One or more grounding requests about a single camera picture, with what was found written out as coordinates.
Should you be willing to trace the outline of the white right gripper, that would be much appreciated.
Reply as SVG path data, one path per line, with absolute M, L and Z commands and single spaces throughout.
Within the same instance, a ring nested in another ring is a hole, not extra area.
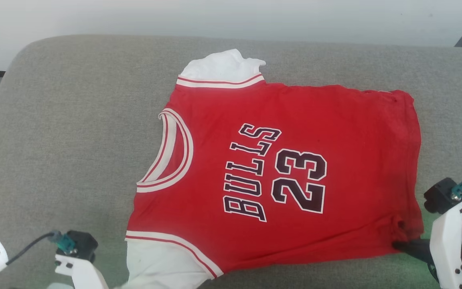
M 440 288 L 462 289 L 462 201 L 433 222 L 430 239 L 396 241 L 392 247 L 422 262 L 433 258 Z

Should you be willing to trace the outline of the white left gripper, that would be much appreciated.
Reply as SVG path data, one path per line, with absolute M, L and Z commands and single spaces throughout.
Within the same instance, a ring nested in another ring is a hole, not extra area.
M 69 276 L 75 289 L 108 289 L 103 275 L 90 261 L 57 254 L 55 264 L 55 272 Z

